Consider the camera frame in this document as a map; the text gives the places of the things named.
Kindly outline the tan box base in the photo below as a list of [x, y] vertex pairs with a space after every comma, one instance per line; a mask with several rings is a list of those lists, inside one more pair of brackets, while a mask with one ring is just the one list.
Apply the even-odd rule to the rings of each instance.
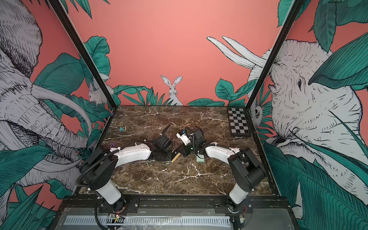
[[171, 160], [172, 163], [174, 163], [179, 157], [181, 156], [181, 153], [177, 153], [174, 158]]

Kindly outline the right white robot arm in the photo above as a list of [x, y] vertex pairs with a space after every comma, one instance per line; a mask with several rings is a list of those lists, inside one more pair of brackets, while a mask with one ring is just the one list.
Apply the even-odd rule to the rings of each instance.
[[221, 146], [216, 142], [195, 147], [193, 144], [181, 145], [175, 153], [188, 156], [191, 153], [203, 154], [227, 163], [235, 179], [235, 186], [229, 193], [232, 205], [241, 204], [255, 187], [266, 177], [266, 171], [250, 148], [239, 149]]

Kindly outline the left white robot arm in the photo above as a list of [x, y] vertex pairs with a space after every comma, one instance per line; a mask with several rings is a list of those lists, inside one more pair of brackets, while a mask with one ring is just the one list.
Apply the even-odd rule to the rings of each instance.
[[105, 199], [109, 205], [123, 200], [119, 189], [111, 177], [121, 165], [153, 159], [170, 161], [172, 157], [172, 141], [165, 135], [149, 141], [132, 141], [124, 148], [99, 146], [81, 166], [80, 176], [76, 179], [77, 187], [86, 187]]

